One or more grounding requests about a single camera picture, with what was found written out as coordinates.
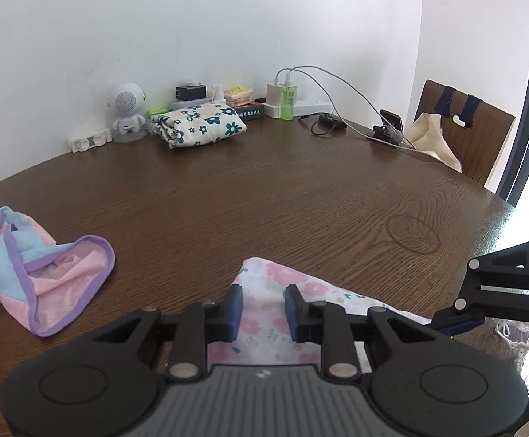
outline pink floral fabric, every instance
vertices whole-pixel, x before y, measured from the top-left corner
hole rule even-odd
[[[345,308],[348,314],[365,315],[368,308],[385,306],[419,323],[428,319],[398,311],[379,300],[348,291],[321,279],[262,258],[244,261],[233,284],[242,285],[243,312],[234,343],[208,346],[208,367],[214,364],[294,365],[321,362],[321,347],[314,343],[294,343],[285,315],[283,291],[296,284],[306,302],[324,299]],[[362,343],[356,344],[365,372],[370,366]]]

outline black box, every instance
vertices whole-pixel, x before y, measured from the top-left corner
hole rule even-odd
[[[248,105],[237,106],[234,109],[243,122],[263,118],[265,115],[265,106],[262,103],[251,102]]]
[[[178,100],[198,100],[205,98],[205,86],[175,87],[175,97]]]

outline wooden table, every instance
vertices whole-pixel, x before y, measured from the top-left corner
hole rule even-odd
[[[197,149],[148,137],[65,154],[0,182],[1,205],[61,243],[105,237],[117,265],[47,340],[0,308],[0,382],[19,361],[134,308],[218,300],[252,256],[432,316],[452,304],[469,258],[529,240],[510,205],[426,155],[271,119]],[[501,346],[484,327],[467,340]]]

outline chair backrest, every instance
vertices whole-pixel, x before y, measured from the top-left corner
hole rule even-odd
[[[435,105],[443,90],[443,85],[427,80],[414,120],[421,113],[436,113]],[[457,90],[450,104],[451,118],[441,116],[440,124],[444,140],[461,161],[463,174],[484,185],[515,117],[482,102],[475,110],[473,126],[469,129],[463,128],[456,124],[452,117],[461,114],[466,101],[467,94]]]

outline gray ribbed panel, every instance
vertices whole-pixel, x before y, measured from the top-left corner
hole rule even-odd
[[[216,366],[202,383],[173,386],[125,437],[401,437],[353,386],[313,366]]]

